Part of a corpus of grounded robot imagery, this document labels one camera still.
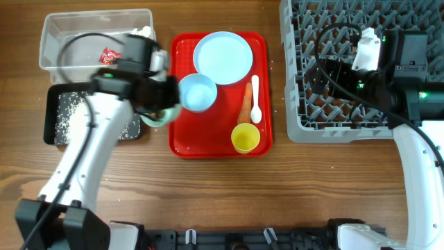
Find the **orange carrot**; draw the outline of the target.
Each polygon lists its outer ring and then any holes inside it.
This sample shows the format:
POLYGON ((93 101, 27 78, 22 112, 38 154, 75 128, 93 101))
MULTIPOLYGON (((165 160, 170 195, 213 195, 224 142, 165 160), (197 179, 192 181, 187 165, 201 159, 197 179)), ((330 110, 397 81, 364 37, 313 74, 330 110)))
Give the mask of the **orange carrot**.
POLYGON ((250 123, 252 96, 253 96, 252 83, 247 83, 246 89, 244 92, 244 99, 243 99, 241 110, 240 110, 238 120, 237 120, 238 124, 250 123))

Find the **light blue bowl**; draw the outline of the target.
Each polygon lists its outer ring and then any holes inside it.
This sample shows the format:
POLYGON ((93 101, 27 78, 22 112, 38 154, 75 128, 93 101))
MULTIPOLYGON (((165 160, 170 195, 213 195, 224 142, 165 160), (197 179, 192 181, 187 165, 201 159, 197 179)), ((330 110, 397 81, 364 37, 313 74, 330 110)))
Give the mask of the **light blue bowl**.
POLYGON ((178 84, 180 103, 183 108, 194 113, 208 110, 216 101, 216 83, 206 75, 190 74, 178 84))

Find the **red snack wrapper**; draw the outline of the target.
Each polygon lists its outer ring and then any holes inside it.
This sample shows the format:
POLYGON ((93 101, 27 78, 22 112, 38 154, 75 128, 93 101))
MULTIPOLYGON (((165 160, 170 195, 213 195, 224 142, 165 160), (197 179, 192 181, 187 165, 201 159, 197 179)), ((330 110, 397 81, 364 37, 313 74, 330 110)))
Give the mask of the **red snack wrapper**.
POLYGON ((100 58, 99 62, 102 65, 113 65, 117 62, 117 60, 121 57, 121 54, 117 51, 114 51, 109 48, 104 48, 100 58))

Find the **white rice pile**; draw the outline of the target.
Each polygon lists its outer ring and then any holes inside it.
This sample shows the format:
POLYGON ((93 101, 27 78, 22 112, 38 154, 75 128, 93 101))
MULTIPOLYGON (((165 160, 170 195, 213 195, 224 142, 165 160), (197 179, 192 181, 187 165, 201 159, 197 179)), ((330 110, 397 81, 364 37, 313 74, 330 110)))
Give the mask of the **white rice pile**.
MULTIPOLYGON (((78 132, 77 127, 88 118, 87 106, 77 92, 65 92, 58 97, 54 144, 69 144, 71 137, 78 132)), ((142 132, 141 119, 134 114, 131 122, 119 135, 119 140, 136 140, 142 132)))

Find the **white napkin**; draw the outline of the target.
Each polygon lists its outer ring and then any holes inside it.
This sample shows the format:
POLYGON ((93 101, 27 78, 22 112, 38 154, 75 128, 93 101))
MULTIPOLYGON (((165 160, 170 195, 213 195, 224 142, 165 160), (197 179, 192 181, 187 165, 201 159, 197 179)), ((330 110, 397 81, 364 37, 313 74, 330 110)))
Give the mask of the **white napkin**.
POLYGON ((142 36, 145 38, 149 38, 151 35, 152 31, 151 31, 151 27, 150 26, 145 26, 141 29, 135 28, 134 30, 132 30, 130 32, 131 35, 138 35, 138 36, 142 36))

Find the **green bowl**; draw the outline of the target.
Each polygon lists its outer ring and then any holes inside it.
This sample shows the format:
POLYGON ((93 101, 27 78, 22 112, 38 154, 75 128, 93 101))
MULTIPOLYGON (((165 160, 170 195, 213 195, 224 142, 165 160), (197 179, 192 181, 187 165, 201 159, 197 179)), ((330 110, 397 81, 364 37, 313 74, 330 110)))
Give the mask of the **green bowl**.
POLYGON ((172 108, 161 110, 160 116, 157 117, 155 120, 149 119, 148 113, 143 113, 142 115, 140 115, 140 117, 146 125, 157 128, 174 122, 178 118, 181 110, 182 106, 180 104, 176 104, 172 108))

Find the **yellow cup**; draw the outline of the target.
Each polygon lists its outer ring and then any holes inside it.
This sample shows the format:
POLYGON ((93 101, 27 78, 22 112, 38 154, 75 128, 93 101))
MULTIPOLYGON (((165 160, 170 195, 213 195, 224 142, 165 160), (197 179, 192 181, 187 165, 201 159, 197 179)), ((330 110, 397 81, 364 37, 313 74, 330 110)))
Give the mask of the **yellow cup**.
POLYGON ((241 154, 250 153, 257 147, 260 139, 259 129, 250 123, 238 124, 231 133, 232 145, 241 154))

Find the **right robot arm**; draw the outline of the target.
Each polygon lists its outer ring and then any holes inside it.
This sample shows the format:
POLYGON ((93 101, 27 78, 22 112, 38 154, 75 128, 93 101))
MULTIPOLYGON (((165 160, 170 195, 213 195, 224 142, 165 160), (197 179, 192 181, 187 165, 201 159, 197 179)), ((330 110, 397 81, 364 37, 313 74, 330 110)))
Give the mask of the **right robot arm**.
POLYGON ((350 64, 316 56, 314 92, 382 112, 398 148, 407 197, 406 249, 443 248, 443 84, 427 78, 424 31, 358 30, 350 64))

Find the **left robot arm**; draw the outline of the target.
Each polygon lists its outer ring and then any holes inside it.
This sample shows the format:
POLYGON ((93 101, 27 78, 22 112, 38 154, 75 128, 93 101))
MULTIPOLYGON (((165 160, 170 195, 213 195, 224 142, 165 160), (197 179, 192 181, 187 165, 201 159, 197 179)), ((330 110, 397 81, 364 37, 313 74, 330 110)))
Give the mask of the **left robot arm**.
POLYGON ((15 219, 24 249, 150 249, 141 224, 105 223, 94 212, 102 175, 126 124, 140 115, 159 127, 180 113, 169 56, 155 41, 128 35, 115 68, 101 68, 79 91, 86 112, 60 164, 35 200, 19 202, 15 219))

